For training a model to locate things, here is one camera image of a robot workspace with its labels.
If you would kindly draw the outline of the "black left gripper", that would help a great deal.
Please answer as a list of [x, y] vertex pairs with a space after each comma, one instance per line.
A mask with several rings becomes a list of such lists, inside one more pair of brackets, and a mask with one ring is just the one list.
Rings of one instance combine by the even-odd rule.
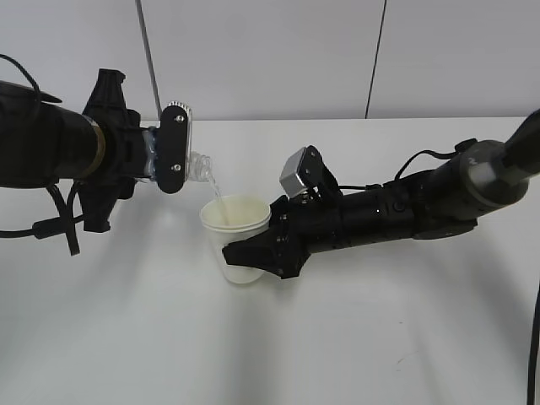
[[126, 75], [100, 68], [83, 115], [100, 128], [105, 140], [99, 167], [79, 189], [84, 231], [108, 232], [110, 216], [118, 199], [133, 194], [138, 177], [144, 177], [146, 160], [141, 116], [127, 109], [122, 90]]

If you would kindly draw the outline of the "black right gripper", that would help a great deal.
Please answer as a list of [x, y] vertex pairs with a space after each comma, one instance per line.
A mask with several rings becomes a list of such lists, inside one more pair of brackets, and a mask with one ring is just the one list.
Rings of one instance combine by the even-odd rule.
[[338, 207], [301, 197], [279, 197], [270, 209], [267, 231], [222, 249], [228, 265], [295, 278], [311, 255], [350, 247]]

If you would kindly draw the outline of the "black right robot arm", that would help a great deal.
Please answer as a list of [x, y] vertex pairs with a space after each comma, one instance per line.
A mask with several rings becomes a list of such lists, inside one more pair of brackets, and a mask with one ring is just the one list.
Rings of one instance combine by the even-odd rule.
[[505, 142], [470, 138], [440, 158], [433, 170], [342, 186], [317, 148], [303, 147], [283, 167], [284, 194], [271, 204], [267, 230], [230, 242], [223, 257], [286, 279], [315, 253], [470, 232], [479, 218], [519, 202], [538, 175], [539, 115], [529, 115]]

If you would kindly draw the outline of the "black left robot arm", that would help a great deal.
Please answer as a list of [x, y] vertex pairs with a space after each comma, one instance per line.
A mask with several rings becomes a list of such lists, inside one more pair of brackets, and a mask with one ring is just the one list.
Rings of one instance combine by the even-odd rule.
[[1, 83], [1, 185], [46, 188], [74, 181], [84, 230], [104, 233], [116, 201], [150, 178], [148, 148], [138, 112], [127, 108], [125, 74], [100, 69], [82, 112], [49, 94]]

